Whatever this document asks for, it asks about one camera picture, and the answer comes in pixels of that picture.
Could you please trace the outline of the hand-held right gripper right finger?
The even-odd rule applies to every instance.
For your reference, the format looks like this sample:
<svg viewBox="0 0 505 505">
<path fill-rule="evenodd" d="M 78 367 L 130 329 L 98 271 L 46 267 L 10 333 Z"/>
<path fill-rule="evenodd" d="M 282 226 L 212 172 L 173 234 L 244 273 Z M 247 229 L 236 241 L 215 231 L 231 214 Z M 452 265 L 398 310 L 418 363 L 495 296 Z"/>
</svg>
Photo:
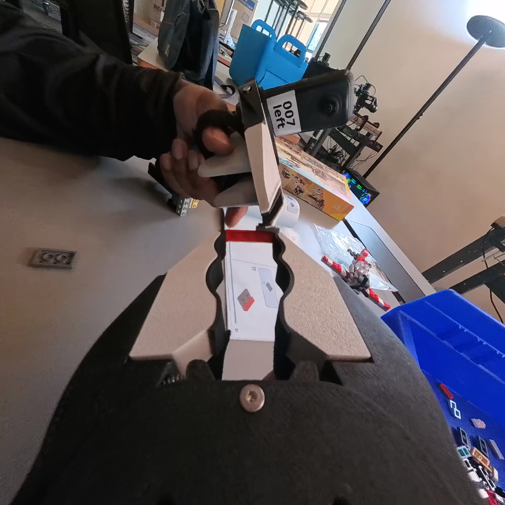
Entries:
<svg viewBox="0 0 505 505">
<path fill-rule="evenodd" d="M 275 281 L 282 292 L 275 323 L 274 365 L 371 361 L 334 277 L 280 232 L 273 238 L 273 258 Z"/>
</svg>

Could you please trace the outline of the black light stand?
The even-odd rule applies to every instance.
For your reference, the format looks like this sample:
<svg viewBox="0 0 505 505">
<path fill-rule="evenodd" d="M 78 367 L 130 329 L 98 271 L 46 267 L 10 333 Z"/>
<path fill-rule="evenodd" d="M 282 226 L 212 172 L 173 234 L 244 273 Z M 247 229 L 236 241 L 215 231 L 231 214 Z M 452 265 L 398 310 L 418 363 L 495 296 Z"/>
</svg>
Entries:
<svg viewBox="0 0 505 505">
<path fill-rule="evenodd" d="M 475 45 L 460 61 L 460 63 L 452 70 L 452 72 L 445 78 L 443 83 L 433 92 L 430 98 L 420 108 L 419 111 L 412 117 L 407 125 L 399 132 L 387 148 L 377 157 L 375 162 L 363 174 L 363 178 L 367 179 L 370 174 L 378 167 L 386 156 L 396 147 L 402 140 L 406 133 L 414 126 L 414 124 L 425 114 L 428 108 L 435 102 L 441 93 L 448 87 L 448 85 L 455 79 L 459 72 L 470 62 L 476 53 L 484 46 L 491 48 L 504 48 L 504 22 L 484 15 L 476 15 L 469 19 L 466 25 L 468 34 L 476 40 Z"/>
</svg>

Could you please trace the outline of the loose small toy bricks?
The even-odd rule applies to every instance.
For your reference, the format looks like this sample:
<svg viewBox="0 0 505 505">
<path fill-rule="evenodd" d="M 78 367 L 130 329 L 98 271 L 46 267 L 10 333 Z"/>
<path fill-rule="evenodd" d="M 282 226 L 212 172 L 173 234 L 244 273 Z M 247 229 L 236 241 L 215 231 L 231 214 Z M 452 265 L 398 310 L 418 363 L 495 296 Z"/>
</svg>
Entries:
<svg viewBox="0 0 505 505">
<path fill-rule="evenodd" d="M 504 504 L 504 427 L 445 384 L 434 384 L 468 478 L 484 504 Z"/>
</svg>

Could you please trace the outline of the equipment rack with wooden top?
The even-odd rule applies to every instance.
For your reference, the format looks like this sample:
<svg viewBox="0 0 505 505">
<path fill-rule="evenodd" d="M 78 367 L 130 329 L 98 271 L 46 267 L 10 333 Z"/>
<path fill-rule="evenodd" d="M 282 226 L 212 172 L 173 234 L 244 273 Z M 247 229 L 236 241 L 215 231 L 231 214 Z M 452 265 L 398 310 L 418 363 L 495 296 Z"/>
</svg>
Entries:
<svg viewBox="0 0 505 505">
<path fill-rule="evenodd" d="M 379 126 L 370 122 L 367 115 L 352 115 L 343 126 L 313 132 L 305 152 L 337 171 L 356 171 L 383 149 L 379 143 L 382 135 Z"/>
</svg>

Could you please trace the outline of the yellow toy set box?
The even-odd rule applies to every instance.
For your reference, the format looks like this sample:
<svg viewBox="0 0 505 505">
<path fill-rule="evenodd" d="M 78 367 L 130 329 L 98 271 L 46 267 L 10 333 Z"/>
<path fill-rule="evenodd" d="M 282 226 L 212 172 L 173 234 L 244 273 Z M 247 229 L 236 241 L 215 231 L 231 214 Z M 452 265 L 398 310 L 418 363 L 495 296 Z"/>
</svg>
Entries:
<svg viewBox="0 0 505 505">
<path fill-rule="evenodd" d="M 337 221 L 346 218 L 355 207 L 346 178 L 288 138 L 275 142 L 282 188 Z"/>
</svg>

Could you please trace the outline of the grey desk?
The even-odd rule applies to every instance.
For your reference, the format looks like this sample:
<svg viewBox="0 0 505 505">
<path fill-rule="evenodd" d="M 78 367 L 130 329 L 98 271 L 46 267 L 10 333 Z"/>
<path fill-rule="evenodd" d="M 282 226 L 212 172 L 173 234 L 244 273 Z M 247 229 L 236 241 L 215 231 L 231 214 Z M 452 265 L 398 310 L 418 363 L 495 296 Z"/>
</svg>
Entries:
<svg viewBox="0 0 505 505">
<path fill-rule="evenodd" d="M 100 336 L 183 243 L 130 175 L 1 141 L 1 504 L 450 502 L 431 389 L 349 289 L 372 362 L 299 365 L 255 413 L 206 364 L 163 384 L 128 360 L 160 280 Z M 73 268 L 29 267 L 39 248 Z"/>
</svg>

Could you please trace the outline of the black toy vehicle chassis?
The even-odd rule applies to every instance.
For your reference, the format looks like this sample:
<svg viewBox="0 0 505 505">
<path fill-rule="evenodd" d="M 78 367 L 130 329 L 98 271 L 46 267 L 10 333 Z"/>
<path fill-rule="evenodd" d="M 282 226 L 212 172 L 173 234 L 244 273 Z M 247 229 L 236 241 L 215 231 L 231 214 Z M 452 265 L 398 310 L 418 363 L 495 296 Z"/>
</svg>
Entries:
<svg viewBox="0 0 505 505">
<path fill-rule="evenodd" d="M 185 216 L 189 210 L 196 209 L 198 199 L 183 198 L 164 179 L 159 161 L 149 162 L 148 175 L 155 181 L 155 188 L 164 196 L 166 204 L 178 216 Z"/>
</svg>

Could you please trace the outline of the blue plastic bin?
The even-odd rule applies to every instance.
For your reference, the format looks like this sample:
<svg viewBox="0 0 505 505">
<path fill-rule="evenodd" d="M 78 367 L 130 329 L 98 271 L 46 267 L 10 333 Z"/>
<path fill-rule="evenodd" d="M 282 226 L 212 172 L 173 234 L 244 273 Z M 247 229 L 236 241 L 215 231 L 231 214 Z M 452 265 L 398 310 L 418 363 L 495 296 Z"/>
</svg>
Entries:
<svg viewBox="0 0 505 505">
<path fill-rule="evenodd" d="M 502 323 L 451 289 L 392 308 L 382 320 L 433 392 L 443 383 L 504 427 Z"/>
</svg>

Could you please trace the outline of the cardboard boxes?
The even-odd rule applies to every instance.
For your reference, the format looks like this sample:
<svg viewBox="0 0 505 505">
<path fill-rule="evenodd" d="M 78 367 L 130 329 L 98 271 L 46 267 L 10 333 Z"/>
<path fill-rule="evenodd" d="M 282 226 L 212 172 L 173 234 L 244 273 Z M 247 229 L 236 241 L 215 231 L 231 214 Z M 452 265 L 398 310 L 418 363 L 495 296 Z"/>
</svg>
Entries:
<svg viewBox="0 0 505 505">
<path fill-rule="evenodd" d="M 236 42 L 243 25 L 250 26 L 258 1 L 223 1 L 220 14 L 220 39 Z"/>
</svg>

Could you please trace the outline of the dark grey flat panel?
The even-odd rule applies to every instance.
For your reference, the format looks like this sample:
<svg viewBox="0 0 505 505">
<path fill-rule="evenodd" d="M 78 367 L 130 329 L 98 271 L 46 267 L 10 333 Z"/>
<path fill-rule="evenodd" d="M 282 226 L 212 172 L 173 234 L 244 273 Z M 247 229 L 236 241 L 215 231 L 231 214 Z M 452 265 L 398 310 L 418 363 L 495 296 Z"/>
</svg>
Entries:
<svg viewBox="0 0 505 505">
<path fill-rule="evenodd" d="M 435 293 L 435 289 L 412 262 L 388 238 L 382 238 L 366 224 L 345 219 L 344 224 L 351 235 L 359 239 L 369 250 L 388 280 L 397 289 L 395 298 L 405 304 Z"/>
</svg>

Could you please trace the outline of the red white toy airplane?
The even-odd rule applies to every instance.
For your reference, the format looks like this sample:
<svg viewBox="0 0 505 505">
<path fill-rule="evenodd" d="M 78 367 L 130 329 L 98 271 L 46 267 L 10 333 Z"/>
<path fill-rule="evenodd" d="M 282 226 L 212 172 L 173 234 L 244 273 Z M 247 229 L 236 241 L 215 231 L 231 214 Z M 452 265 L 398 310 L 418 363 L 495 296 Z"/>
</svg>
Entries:
<svg viewBox="0 0 505 505">
<path fill-rule="evenodd" d="M 327 256 L 323 256 L 321 262 L 334 273 L 337 273 L 355 292 L 363 294 L 365 298 L 375 303 L 384 312 L 388 312 L 391 306 L 382 300 L 370 286 L 369 273 L 371 264 L 367 261 L 370 255 L 369 250 L 362 249 L 359 253 L 356 253 L 348 249 L 348 253 L 352 256 L 353 261 L 347 269 Z"/>
</svg>

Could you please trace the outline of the red toy brick plate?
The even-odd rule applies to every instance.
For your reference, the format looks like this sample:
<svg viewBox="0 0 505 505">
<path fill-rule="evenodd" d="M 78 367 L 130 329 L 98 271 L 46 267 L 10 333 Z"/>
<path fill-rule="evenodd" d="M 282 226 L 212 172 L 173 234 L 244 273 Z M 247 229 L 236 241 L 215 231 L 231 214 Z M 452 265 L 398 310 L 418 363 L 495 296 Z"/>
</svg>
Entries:
<svg viewBox="0 0 505 505">
<path fill-rule="evenodd" d="M 228 243 L 273 243 L 275 233 L 257 230 L 225 230 L 225 238 Z"/>
</svg>

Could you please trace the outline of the dark backpack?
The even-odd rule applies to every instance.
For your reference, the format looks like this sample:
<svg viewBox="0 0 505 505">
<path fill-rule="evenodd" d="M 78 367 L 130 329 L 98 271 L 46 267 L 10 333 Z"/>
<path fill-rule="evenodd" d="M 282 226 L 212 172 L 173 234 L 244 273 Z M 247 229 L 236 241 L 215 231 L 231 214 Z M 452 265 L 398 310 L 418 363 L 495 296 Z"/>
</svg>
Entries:
<svg viewBox="0 0 505 505">
<path fill-rule="evenodd" d="M 212 90 L 218 31 L 215 1 L 167 1 L 158 35 L 158 53 L 165 69 Z"/>
</svg>

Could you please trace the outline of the toy instruction booklet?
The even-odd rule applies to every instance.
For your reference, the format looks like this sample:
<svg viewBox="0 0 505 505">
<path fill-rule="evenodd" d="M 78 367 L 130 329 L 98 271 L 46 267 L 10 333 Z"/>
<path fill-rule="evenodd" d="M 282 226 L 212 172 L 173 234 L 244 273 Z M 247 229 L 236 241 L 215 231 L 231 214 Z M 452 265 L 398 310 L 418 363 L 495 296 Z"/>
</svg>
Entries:
<svg viewBox="0 0 505 505">
<path fill-rule="evenodd" d="M 308 203 L 285 194 L 280 231 L 310 255 L 315 245 Z M 282 289 L 271 243 L 227 242 L 225 265 L 226 323 L 233 340 L 273 343 Z"/>
</svg>

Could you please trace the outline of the black metal table frame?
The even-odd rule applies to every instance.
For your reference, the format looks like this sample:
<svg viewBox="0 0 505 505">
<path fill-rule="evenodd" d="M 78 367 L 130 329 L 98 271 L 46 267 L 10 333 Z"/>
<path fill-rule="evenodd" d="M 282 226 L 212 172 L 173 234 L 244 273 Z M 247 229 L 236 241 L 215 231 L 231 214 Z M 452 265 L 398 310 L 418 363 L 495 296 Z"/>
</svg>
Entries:
<svg viewBox="0 0 505 505">
<path fill-rule="evenodd" d="M 422 275 L 434 284 L 475 261 L 482 261 L 484 269 L 451 289 L 458 294 L 466 294 L 484 286 L 489 290 L 492 305 L 493 296 L 504 302 L 504 216 L 493 221 L 483 236 L 426 269 Z"/>
</svg>

